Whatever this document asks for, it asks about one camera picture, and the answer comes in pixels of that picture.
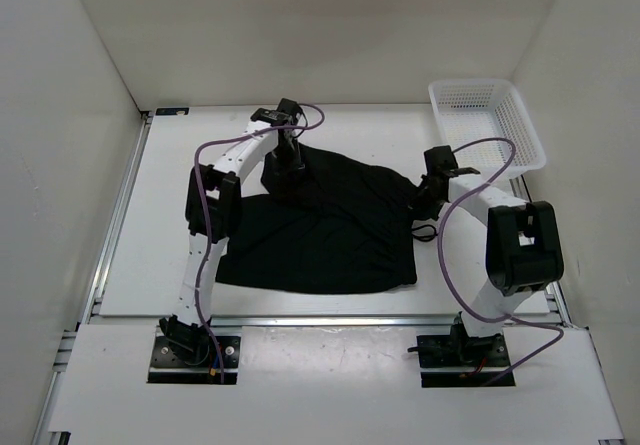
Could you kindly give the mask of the black shorts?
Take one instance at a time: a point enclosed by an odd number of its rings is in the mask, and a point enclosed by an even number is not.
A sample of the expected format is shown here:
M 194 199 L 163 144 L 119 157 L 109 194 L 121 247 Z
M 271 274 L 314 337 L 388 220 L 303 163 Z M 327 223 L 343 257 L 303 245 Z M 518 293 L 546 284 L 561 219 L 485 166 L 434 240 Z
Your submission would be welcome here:
M 217 282 L 313 295 L 416 284 L 410 204 L 417 186 L 392 169 L 335 152 L 303 145 L 300 154 L 296 171 L 266 157 L 266 191 L 243 199 Z

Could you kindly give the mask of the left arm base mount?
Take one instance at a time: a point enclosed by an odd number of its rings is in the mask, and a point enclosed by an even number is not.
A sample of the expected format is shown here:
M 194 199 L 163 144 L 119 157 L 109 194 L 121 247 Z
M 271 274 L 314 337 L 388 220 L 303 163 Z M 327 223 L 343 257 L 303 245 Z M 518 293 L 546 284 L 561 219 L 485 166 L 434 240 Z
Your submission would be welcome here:
M 236 385 L 241 337 L 223 334 L 216 347 L 202 325 L 162 318 L 156 329 L 147 382 L 151 384 Z

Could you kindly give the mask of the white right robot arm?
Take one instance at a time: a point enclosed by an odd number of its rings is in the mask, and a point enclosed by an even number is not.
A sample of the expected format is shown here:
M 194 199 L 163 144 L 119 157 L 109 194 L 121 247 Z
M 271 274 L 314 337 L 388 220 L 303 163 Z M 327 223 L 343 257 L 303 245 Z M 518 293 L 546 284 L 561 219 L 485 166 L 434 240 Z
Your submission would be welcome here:
M 556 216 L 546 201 L 527 202 L 494 186 L 511 166 L 516 146 L 508 140 L 509 155 L 487 178 L 473 167 L 458 164 L 449 145 L 424 152 L 426 174 L 410 210 L 417 219 L 438 223 L 436 247 L 443 279 L 462 308 L 449 340 L 449 352 L 470 365 L 486 349 L 485 341 L 514 320 L 516 309 L 534 293 L 558 281 L 564 273 Z M 463 209 L 486 228 L 486 281 L 472 303 L 458 292 L 445 258 L 445 230 L 454 211 Z

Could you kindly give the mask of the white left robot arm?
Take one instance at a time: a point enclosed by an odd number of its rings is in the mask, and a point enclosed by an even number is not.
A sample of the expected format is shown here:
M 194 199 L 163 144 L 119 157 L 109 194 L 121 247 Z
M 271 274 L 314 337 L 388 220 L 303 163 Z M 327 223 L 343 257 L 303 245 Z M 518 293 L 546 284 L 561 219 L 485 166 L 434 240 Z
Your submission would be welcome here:
M 242 215 L 241 187 L 255 167 L 272 158 L 285 170 L 303 168 L 294 134 L 308 123 L 301 104 L 283 98 L 275 109 L 259 108 L 239 137 L 200 145 L 190 172 L 185 218 L 189 255 L 172 315 L 160 329 L 175 353 L 188 365 L 206 360 L 210 342 L 211 301 L 216 272 Z

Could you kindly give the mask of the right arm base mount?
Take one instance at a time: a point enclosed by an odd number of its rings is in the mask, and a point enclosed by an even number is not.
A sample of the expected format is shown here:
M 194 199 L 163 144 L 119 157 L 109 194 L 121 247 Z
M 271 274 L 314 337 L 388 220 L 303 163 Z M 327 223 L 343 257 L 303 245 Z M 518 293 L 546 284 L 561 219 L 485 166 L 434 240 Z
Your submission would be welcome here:
M 515 387 L 504 334 L 473 338 L 453 325 L 448 335 L 418 335 L 407 349 L 418 357 L 423 388 Z

